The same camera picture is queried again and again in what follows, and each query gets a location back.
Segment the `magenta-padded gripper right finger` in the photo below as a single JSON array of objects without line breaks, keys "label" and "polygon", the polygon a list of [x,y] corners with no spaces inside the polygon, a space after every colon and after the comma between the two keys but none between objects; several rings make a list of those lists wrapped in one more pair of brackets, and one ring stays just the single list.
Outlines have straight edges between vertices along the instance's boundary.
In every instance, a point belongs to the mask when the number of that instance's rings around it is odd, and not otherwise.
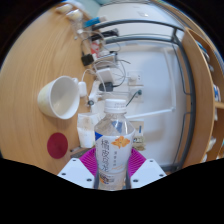
[{"label": "magenta-padded gripper right finger", "polygon": [[165,176],[166,173],[154,159],[146,159],[137,150],[132,149],[127,165],[127,189],[141,188]]}]

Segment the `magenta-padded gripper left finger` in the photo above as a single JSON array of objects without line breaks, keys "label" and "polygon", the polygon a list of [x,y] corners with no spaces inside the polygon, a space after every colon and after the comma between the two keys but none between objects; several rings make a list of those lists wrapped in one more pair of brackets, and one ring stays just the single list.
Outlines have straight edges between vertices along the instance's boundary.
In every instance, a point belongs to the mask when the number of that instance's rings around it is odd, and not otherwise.
[{"label": "magenta-padded gripper left finger", "polygon": [[98,167],[95,149],[88,150],[80,158],[72,157],[58,176],[83,188],[96,189]]}]

